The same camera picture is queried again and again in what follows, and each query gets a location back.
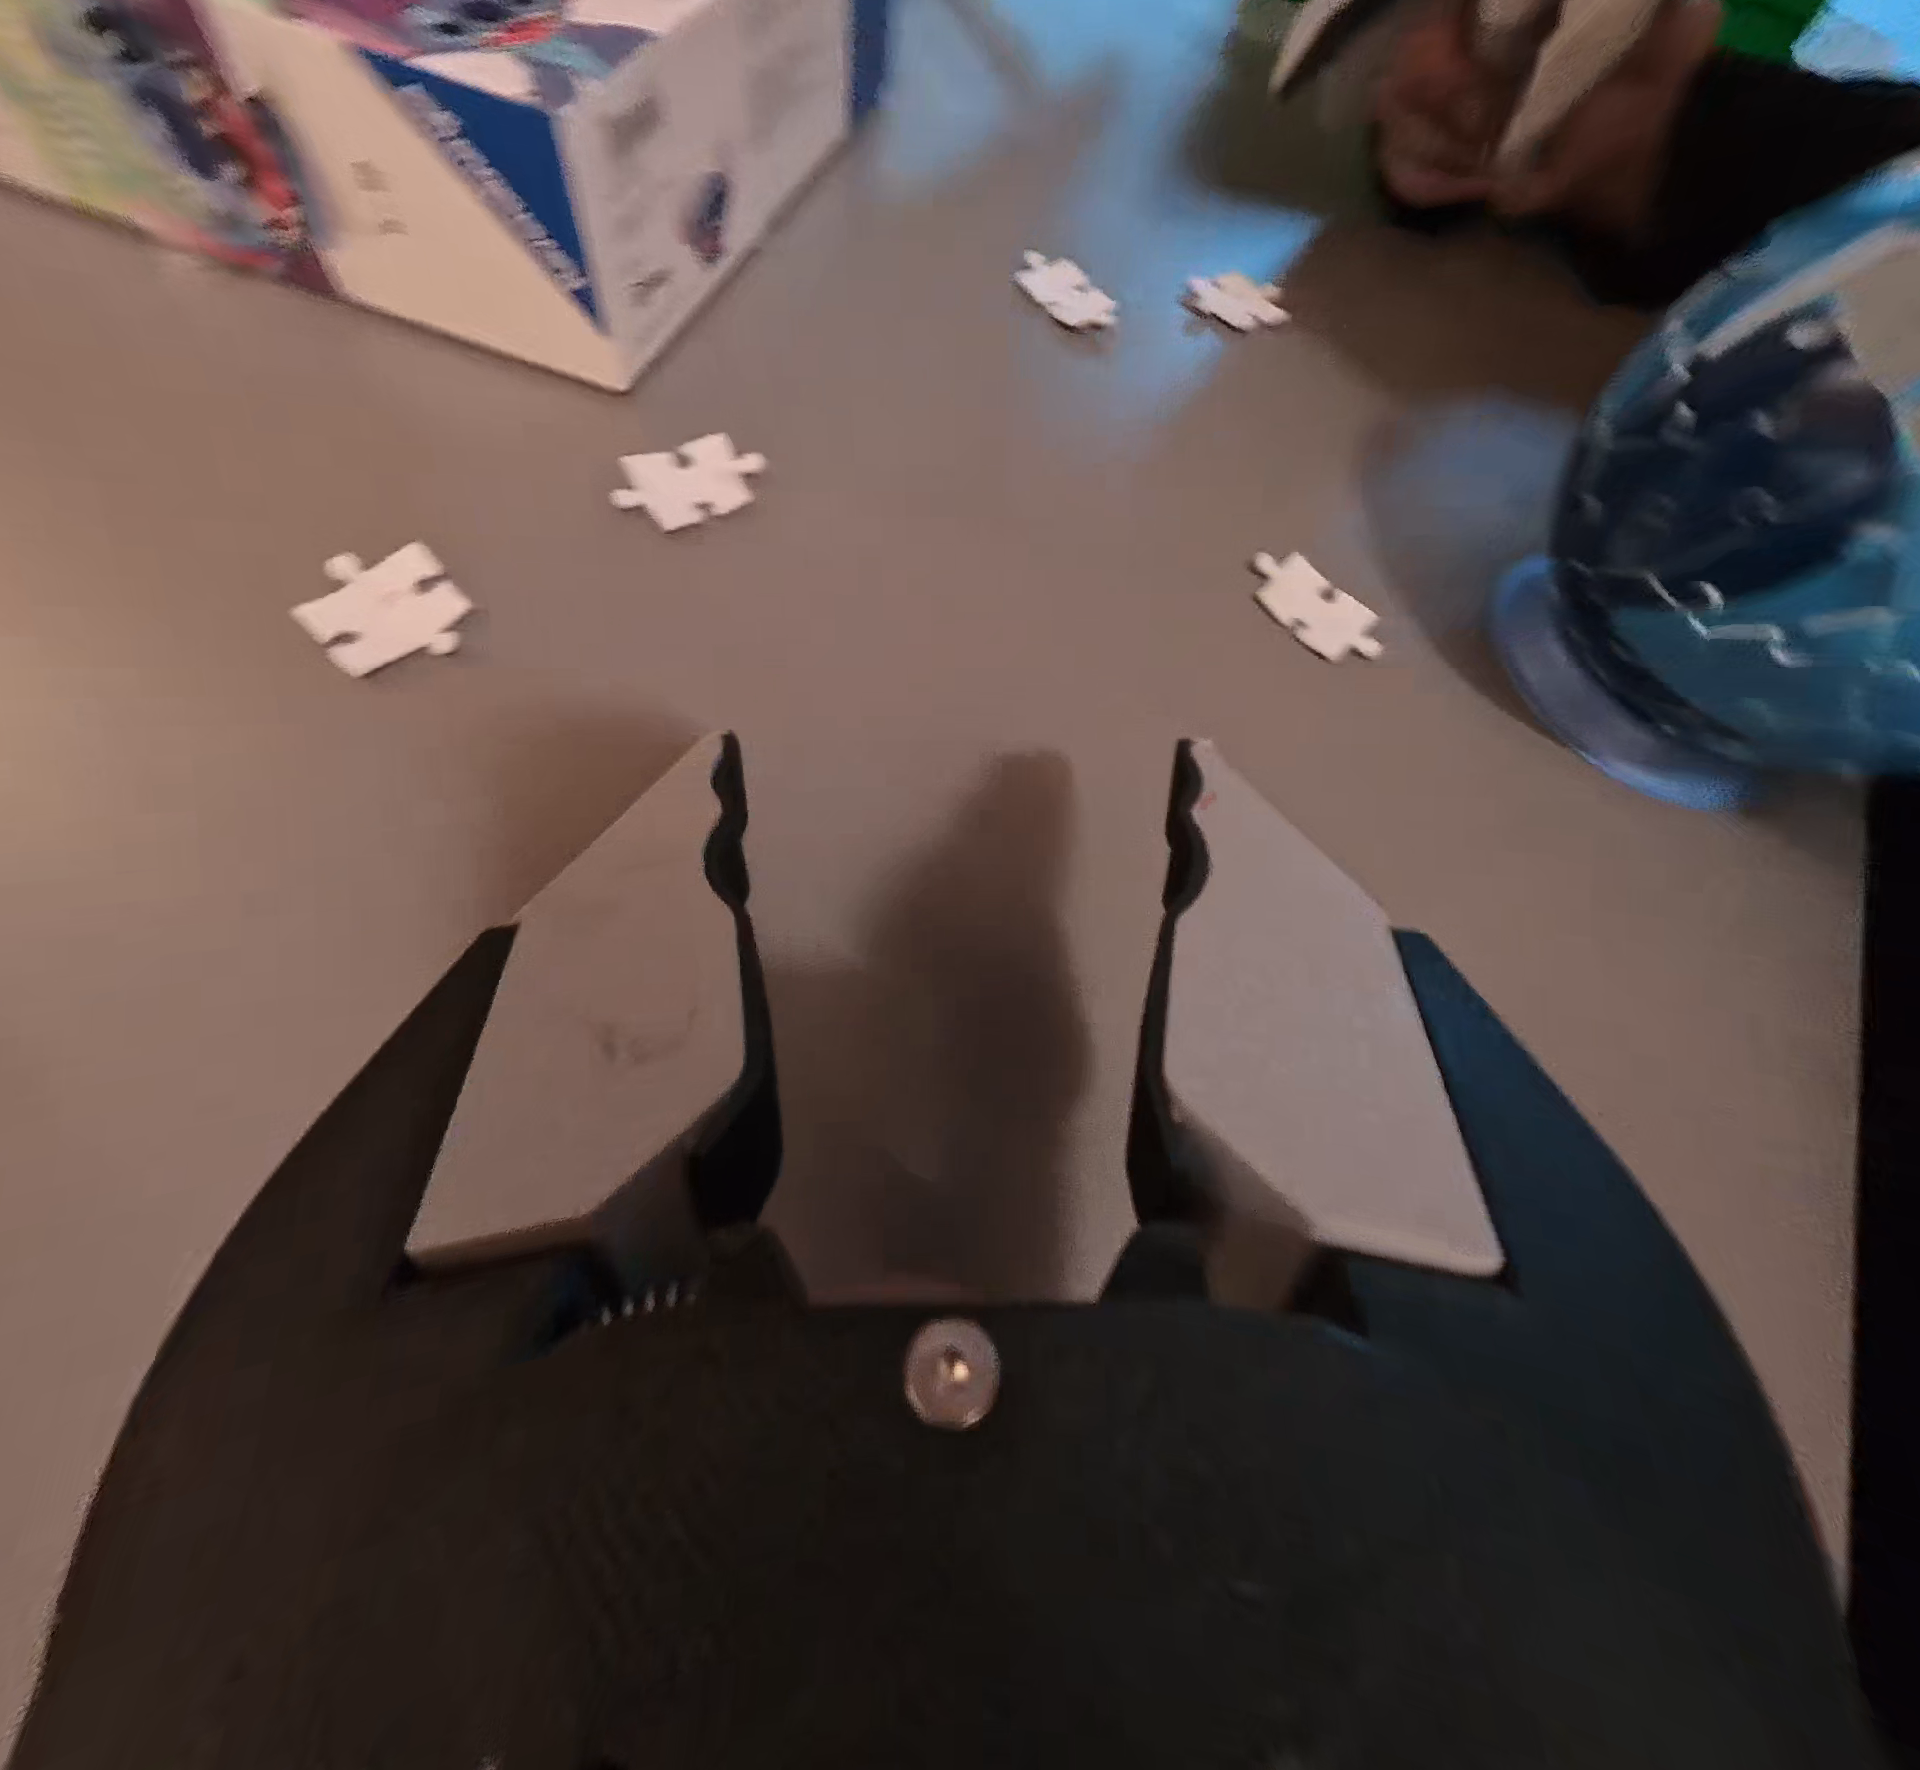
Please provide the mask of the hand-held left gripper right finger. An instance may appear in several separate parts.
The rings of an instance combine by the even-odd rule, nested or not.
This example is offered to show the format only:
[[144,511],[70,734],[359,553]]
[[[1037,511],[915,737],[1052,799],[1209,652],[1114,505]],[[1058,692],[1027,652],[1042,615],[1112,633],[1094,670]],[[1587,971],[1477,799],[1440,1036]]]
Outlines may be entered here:
[[1506,1249],[1386,905],[1212,737],[1175,747],[1129,1197],[1212,1295],[1336,1258],[1498,1280]]

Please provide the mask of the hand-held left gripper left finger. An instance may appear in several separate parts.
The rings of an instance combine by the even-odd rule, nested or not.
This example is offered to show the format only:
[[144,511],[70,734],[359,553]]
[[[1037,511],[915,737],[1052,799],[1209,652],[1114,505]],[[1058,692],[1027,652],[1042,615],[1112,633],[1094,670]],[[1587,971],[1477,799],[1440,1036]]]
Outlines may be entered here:
[[410,1251],[579,1241],[700,1268],[783,1177],[776,1027],[749,917],[749,772],[700,734],[512,917]]

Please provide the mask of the blue puzzle ball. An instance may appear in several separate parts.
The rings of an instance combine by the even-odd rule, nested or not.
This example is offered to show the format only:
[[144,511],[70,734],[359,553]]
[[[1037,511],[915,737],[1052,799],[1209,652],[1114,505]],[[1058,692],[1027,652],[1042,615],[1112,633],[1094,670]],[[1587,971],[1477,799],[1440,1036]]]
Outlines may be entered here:
[[1789,208],[1645,332],[1489,633],[1541,726],[1677,810],[1743,810],[1769,772],[1920,772],[1917,155]]

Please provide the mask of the person's right forearm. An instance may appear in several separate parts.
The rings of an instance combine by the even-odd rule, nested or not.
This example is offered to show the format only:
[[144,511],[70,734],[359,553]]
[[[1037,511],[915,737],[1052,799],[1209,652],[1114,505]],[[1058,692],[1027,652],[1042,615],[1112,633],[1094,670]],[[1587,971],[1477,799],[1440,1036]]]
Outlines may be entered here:
[[1713,53],[1682,95],[1642,225],[1557,222],[1549,247],[1593,299],[1668,305],[1771,222],[1917,148],[1917,81],[1827,81]]

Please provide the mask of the cartoon printed puzzle box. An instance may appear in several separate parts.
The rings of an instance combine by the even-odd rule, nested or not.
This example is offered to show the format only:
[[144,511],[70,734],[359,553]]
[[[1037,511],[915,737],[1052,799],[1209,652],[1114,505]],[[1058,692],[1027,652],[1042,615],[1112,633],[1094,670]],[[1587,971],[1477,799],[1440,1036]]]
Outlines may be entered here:
[[7,182],[627,393],[880,110],[888,0],[7,0]]

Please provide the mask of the person's right hand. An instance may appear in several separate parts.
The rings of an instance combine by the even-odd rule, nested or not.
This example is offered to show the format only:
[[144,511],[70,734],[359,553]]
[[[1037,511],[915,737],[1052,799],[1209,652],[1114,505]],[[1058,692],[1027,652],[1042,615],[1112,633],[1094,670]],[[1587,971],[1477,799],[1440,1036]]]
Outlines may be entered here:
[[1423,0],[1377,76],[1377,182],[1407,208],[1477,207],[1498,222],[1642,239],[1677,115],[1713,39],[1720,0],[1663,0],[1633,53],[1518,172],[1498,172],[1506,76],[1471,53],[1471,0]]

